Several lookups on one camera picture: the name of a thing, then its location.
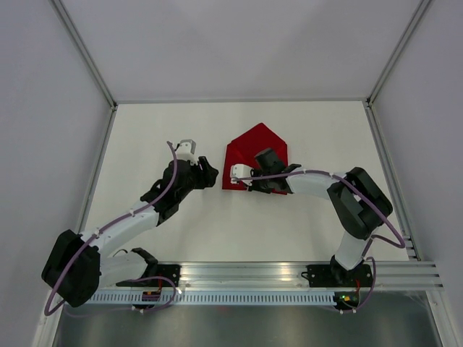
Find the gray floor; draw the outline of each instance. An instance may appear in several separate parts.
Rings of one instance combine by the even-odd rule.
[[[86,305],[72,312],[105,309]],[[54,346],[440,346],[436,336],[426,304],[375,294],[359,313],[343,316],[319,307],[212,306],[176,306],[145,316],[63,315]]]

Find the red house-shaped object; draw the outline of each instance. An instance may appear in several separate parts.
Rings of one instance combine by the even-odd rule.
[[[243,183],[231,183],[230,169],[234,164],[245,164],[252,168],[259,168],[254,156],[267,148],[272,148],[281,161],[283,161],[284,165],[288,165],[288,146],[285,141],[272,132],[264,123],[259,123],[231,141],[226,146],[222,189],[246,190]]]

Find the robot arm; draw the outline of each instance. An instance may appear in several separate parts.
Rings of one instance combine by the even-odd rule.
[[[177,145],[177,174],[174,183],[159,201],[152,204],[172,180],[173,161],[164,170],[162,179],[156,181],[140,201],[126,211],[130,215],[110,222],[111,226],[86,246],[75,260],[57,291],[71,306],[84,304],[98,288],[156,273],[158,260],[141,248],[133,249],[123,256],[109,255],[143,231],[168,220],[179,210],[180,202],[192,190],[213,187],[218,171],[209,165],[205,157],[195,157],[195,147],[192,140],[183,140]],[[76,251],[96,234],[99,235],[98,228],[81,234],[71,230],[61,233],[43,269],[42,279],[53,288]]]
[[[342,281],[349,271],[354,270],[363,261],[370,236],[383,221],[348,187],[324,171],[308,170],[298,164],[286,167],[270,148],[258,153],[255,159],[260,169],[243,164],[234,165],[231,167],[231,181],[238,183],[239,179],[250,191],[311,194],[333,203],[345,232],[339,249],[331,259],[331,271]],[[291,175],[296,172],[305,174]],[[365,170],[353,168],[349,172],[338,173],[337,176],[355,186],[385,216],[392,213],[392,204]]]

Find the black bracket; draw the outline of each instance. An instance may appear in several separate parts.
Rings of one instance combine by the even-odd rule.
[[[151,203],[167,187],[174,174],[174,162],[164,170],[162,179],[159,179],[141,198],[141,201]],[[211,188],[216,184],[218,170],[213,168],[206,157],[199,157],[198,164],[192,165],[190,161],[177,161],[177,176],[174,184],[167,194],[154,204],[159,213],[158,226],[168,220],[179,210],[180,202],[193,190]]]
[[[363,168],[353,168],[346,173],[345,179],[386,217],[392,213],[391,202]],[[376,212],[365,201],[357,201],[355,194],[344,183],[332,184],[327,192],[342,226],[356,239],[368,239],[371,233],[383,224]]]
[[[181,268],[182,267],[178,264],[157,264],[156,270],[152,272],[151,274],[147,275],[146,277],[163,276],[165,278],[168,278],[172,282],[174,282],[175,286],[177,287],[179,285]],[[157,280],[147,280],[143,282],[130,282],[128,280],[125,280],[123,282],[116,283],[116,286],[136,287],[136,288],[157,287],[158,281]],[[162,286],[169,287],[169,288],[171,287],[170,283],[167,281],[163,281]]]
[[[54,287],[64,267],[84,244],[80,235],[71,230],[61,233],[42,271],[42,279]],[[84,304],[95,293],[100,282],[100,253],[87,246],[74,261],[58,288],[58,294],[72,307]]]
[[[252,177],[287,174],[301,166],[299,164],[291,164],[286,167],[275,151],[271,148],[267,148],[266,150],[259,152],[254,158],[260,169],[254,168],[251,171]],[[270,194],[271,192],[292,193],[285,178],[254,180],[252,181],[252,186],[249,186],[247,189],[250,192],[254,190],[266,194]]]
[[[356,288],[356,280],[360,282],[361,287],[371,287],[373,284],[371,267],[362,264],[355,269],[350,276],[339,282],[331,271],[331,265],[314,264],[307,266],[307,277],[303,277],[309,281],[311,288]]]

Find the gray wall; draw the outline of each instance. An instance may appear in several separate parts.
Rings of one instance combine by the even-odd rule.
[[[109,106],[46,0],[0,3],[0,344],[29,346]]]
[[[419,0],[64,0],[124,100],[364,98]]]
[[[434,1],[376,109],[415,236],[463,327],[463,2]]]

